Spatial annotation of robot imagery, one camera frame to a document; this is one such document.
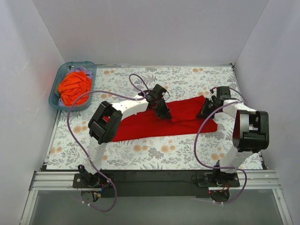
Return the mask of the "red t shirt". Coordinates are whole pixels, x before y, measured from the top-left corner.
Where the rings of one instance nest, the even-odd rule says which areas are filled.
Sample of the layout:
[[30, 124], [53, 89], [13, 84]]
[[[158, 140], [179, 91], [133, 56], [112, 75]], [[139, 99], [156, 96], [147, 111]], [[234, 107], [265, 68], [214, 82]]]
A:
[[196, 134], [204, 122], [197, 114], [205, 102], [204, 96], [167, 103], [171, 119], [160, 119], [153, 110], [139, 112], [123, 119], [114, 142], [157, 136]]

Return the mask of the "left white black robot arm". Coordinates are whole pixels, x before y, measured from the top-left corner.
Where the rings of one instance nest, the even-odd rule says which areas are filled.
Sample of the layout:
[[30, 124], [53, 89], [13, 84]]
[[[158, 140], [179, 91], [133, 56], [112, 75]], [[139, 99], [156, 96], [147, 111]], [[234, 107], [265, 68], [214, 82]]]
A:
[[142, 93], [136, 95], [132, 100], [125, 100], [110, 104], [102, 102], [94, 112], [88, 123], [90, 145], [87, 150], [88, 161], [78, 166], [82, 181], [89, 187], [97, 187], [100, 184], [100, 175], [97, 170], [101, 169], [104, 150], [109, 142], [113, 140], [119, 129], [120, 123], [127, 117], [153, 110], [160, 119], [171, 119], [164, 95], [167, 92], [159, 84], [151, 90], [146, 90], [145, 98]]

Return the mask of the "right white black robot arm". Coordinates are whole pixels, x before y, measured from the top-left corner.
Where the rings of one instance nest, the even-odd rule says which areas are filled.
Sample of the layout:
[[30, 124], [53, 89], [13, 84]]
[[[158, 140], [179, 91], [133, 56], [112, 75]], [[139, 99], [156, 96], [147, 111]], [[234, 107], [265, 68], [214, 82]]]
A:
[[244, 102], [231, 96], [233, 89], [228, 86], [213, 87], [211, 98], [206, 98], [197, 117], [203, 119], [199, 132], [216, 113], [226, 113], [234, 118], [232, 147], [214, 166], [206, 166], [209, 172], [196, 175], [200, 187], [223, 186], [238, 183], [237, 171], [244, 161], [253, 154], [268, 147], [269, 114], [249, 108]]

